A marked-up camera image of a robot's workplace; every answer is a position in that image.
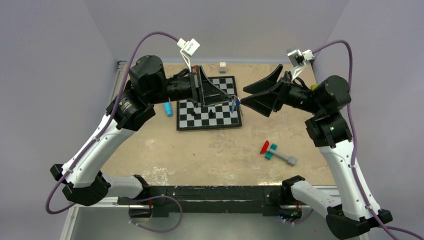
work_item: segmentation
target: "chessboard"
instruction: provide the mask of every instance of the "chessboard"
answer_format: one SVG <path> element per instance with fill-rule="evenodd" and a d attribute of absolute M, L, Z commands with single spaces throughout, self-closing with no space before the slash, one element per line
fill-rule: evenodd
<path fill-rule="evenodd" d="M 234 76 L 217 76 L 209 77 L 209 79 L 229 95 L 237 96 Z M 215 106 L 195 107 L 190 101 L 178 101 L 176 104 L 176 129 L 189 131 L 239 128 L 242 126 L 241 114 L 237 108 L 231 112 L 230 104 L 230 102 L 226 102 Z"/>

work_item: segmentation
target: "black chess piece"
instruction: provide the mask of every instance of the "black chess piece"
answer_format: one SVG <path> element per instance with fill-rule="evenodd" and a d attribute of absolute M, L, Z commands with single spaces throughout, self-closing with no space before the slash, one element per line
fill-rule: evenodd
<path fill-rule="evenodd" d="M 212 111 L 212 109 L 209 110 L 209 117 L 210 118 L 214 118 L 215 117 L 215 113 Z"/>

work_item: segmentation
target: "cable tie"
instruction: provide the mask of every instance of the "cable tie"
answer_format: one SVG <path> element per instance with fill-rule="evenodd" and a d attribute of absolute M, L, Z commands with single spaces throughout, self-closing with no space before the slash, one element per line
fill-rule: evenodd
<path fill-rule="evenodd" d="M 74 173 L 74 170 L 70 169 L 69 167 L 64 167 L 63 170 L 66 172 L 69 172 L 70 174 Z"/>

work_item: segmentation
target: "white chess square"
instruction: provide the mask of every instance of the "white chess square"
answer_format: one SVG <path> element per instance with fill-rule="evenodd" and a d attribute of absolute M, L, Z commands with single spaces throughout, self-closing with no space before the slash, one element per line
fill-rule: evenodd
<path fill-rule="evenodd" d="M 234 111 L 233 112 L 229 112 L 229 116 L 231 117 L 231 118 L 237 118 L 238 116 L 237 116 L 237 108 L 236 109 L 234 109 Z"/>
<path fill-rule="evenodd" d="M 187 114 L 187 120 L 194 120 L 195 116 L 192 116 L 191 114 Z"/>
<path fill-rule="evenodd" d="M 195 105 L 193 104 L 193 102 L 191 102 L 191 101 L 187 102 L 187 108 L 194 108 L 194 107 L 195 107 Z"/>
<path fill-rule="evenodd" d="M 203 120 L 208 119 L 208 118 L 209 118 L 209 113 L 207 113 L 207 112 L 202 112 L 202 113 L 200 114 L 200 118 L 201 118 L 201 119 L 203 119 Z"/>
<path fill-rule="evenodd" d="M 215 126 L 215 125 L 217 125 L 217 120 L 216 120 L 216 119 L 209 119 L 209 125 L 210 125 L 210 126 Z"/>
<path fill-rule="evenodd" d="M 224 118 L 224 124 L 226 124 L 226 125 L 231 124 L 231 119 L 230 118 Z"/>
<path fill-rule="evenodd" d="M 216 118 L 217 119 L 223 119 L 224 118 L 224 114 L 222 112 L 217 112 L 216 113 Z"/>
<path fill-rule="evenodd" d="M 230 112 L 230 106 L 222 106 L 223 112 Z"/>
<path fill-rule="evenodd" d="M 200 126 L 202 126 L 202 120 L 194 120 L 194 126 L 195 127 L 200 127 Z"/>
<path fill-rule="evenodd" d="M 187 127 L 187 121 L 179 121 L 179 127 L 180 128 L 186 128 Z"/>

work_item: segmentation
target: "blue cylinder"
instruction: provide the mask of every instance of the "blue cylinder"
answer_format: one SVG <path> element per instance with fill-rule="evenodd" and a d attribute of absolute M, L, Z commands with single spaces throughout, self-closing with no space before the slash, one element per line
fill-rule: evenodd
<path fill-rule="evenodd" d="M 172 107 L 171 107 L 171 103 L 170 103 L 170 102 L 165 102 L 165 103 L 163 104 L 163 107 L 165 108 L 166 115 L 167 115 L 168 117 L 171 117 L 171 116 L 172 116 Z"/>

